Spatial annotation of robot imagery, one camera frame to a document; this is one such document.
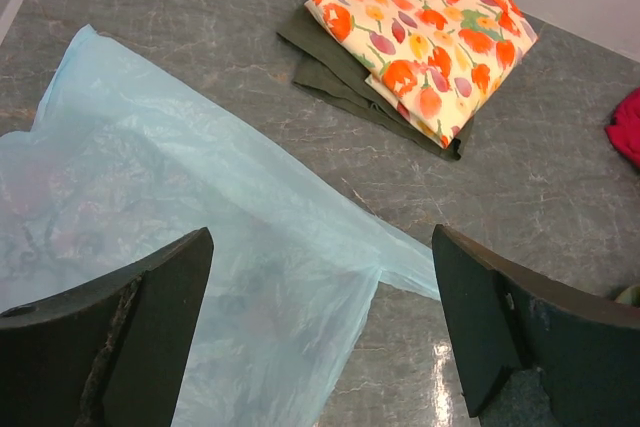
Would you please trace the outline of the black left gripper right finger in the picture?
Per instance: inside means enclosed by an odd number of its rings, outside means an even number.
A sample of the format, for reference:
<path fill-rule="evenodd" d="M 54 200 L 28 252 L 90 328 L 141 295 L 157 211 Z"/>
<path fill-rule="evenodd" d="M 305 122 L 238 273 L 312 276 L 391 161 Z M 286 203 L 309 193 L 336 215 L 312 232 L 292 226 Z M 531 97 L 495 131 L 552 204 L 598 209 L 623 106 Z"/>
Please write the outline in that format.
<path fill-rule="evenodd" d="M 639 423 L 639 310 L 552 280 L 445 225 L 432 248 L 470 416 L 538 368 L 563 426 Z"/>

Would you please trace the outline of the dark green folded cloth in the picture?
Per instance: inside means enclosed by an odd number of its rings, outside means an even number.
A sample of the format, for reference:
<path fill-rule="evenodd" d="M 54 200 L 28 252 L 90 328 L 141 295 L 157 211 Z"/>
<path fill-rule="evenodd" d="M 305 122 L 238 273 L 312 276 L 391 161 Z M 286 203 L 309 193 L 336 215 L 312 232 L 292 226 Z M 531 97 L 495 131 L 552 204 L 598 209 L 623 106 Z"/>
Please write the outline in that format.
<path fill-rule="evenodd" d="M 341 47 L 305 7 L 298 7 L 277 33 L 303 52 L 292 79 L 298 88 L 329 105 L 380 125 L 446 161 L 461 159 L 471 135 L 472 122 L 462 128 L 448 147 L 438 146 L 366 83 L 369 71 Z"/>

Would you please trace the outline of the light blue plastic bag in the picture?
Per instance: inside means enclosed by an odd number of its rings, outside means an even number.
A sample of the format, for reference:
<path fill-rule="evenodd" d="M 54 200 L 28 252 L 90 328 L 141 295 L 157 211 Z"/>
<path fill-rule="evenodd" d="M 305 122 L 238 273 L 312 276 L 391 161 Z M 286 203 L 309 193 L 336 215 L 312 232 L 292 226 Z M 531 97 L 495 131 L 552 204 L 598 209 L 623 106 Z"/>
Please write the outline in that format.
<path fill-rule="evenodd" d="M 380 283 L 439 295 L 432 251 L 92 27 L 27 132 L 1 139 L 1 305 L 207 228 L 214 252 L 173 422 L 310 426 Z"/>

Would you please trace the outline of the red crumpled cloth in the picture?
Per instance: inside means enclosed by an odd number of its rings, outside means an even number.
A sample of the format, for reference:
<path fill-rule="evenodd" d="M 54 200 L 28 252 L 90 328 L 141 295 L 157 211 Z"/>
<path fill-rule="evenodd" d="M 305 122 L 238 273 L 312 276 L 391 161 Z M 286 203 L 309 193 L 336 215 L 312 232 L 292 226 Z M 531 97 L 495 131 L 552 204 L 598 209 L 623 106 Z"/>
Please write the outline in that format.
<path fill-rule="evenodd" d="M 633 90 L 616 106 L 605 132 L 614 149 L 639 169 L 640 88 Z"/>

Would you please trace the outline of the floral orange folded cloth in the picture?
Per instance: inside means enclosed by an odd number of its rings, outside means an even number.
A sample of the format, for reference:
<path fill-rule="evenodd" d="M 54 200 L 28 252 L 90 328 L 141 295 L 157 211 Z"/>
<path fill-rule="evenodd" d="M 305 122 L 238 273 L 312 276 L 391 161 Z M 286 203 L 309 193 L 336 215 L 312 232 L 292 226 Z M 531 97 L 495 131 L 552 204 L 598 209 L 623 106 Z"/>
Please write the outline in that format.
<path fill-rule="evenodd" d="M 449 147 L 537 35 L 514 0 L 308 0 L 416 130 Z"/>

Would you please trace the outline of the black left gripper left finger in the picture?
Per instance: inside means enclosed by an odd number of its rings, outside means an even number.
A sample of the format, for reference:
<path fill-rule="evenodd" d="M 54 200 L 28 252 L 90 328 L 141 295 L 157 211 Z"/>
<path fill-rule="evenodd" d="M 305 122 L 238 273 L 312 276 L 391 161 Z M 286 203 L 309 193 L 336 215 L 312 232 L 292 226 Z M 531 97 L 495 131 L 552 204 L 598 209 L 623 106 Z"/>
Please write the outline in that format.
<path fill-rule="evenodd" d="M 213 252 L 201 228 L 3 312 L 2 425 L 170 425 Z"/>

